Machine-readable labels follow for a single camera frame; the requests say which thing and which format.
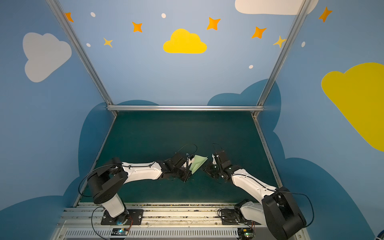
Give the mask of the light green paper sheet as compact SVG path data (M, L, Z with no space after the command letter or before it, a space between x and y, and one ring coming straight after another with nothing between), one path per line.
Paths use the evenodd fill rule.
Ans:
M192 175L208 160L208 157L195 155L190 164L190 171Z

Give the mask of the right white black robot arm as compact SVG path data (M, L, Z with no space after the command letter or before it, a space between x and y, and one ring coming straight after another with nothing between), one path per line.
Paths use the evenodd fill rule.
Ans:
M235 205L235 219L239 223L254 221L266 226L277 240L287 240L307 227L304 214L287 188L270 186L239 166L223 169L218 164L209 164L204 171L216 180L231 181L258 201L243 200Z

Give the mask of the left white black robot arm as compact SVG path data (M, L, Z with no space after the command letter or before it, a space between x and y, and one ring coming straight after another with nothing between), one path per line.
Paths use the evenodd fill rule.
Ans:
M123 185L141 180L177 178L185 182L192 174L193 158L176 153L159 162L132 164L111 159L106 165L90 172L85 180L96 205L104 208L102 226L140 225L142 211L129 211L118 195Z

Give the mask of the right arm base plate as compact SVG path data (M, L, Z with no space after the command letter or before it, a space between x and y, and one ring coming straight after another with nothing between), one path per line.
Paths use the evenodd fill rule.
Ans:
M218 209L217 215L221 219L223 225L261 225L258 222L246 220L238 211L234 209Z

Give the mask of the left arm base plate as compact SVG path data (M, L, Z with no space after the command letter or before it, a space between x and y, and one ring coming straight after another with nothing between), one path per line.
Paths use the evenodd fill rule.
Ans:
M101 225L114 225L114 226L130 226L141 225L143 219L143 209L130 209L125 210L117 217L112 218L107 210L104 211L104 215L101 220Z

